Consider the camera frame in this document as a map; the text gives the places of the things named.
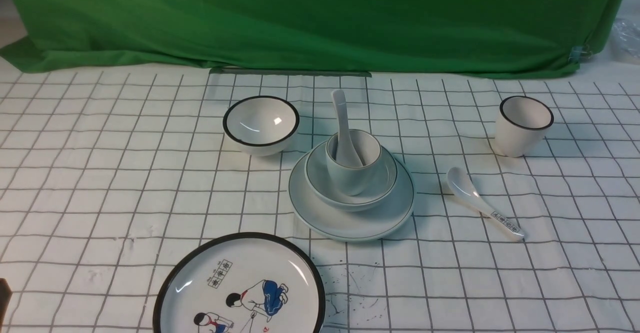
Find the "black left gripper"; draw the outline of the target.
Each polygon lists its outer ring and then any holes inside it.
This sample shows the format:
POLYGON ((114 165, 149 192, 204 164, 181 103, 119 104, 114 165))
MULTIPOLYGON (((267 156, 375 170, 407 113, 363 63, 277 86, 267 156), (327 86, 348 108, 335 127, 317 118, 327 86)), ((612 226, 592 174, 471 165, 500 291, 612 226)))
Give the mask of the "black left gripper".
POLYGON ((5 315, 7 309, 9 307, 9 302, 12 297, 12 290, 10 289, 9 283, 4 278, 0 279, 0 324, 3 323, 5 319, 5 315))

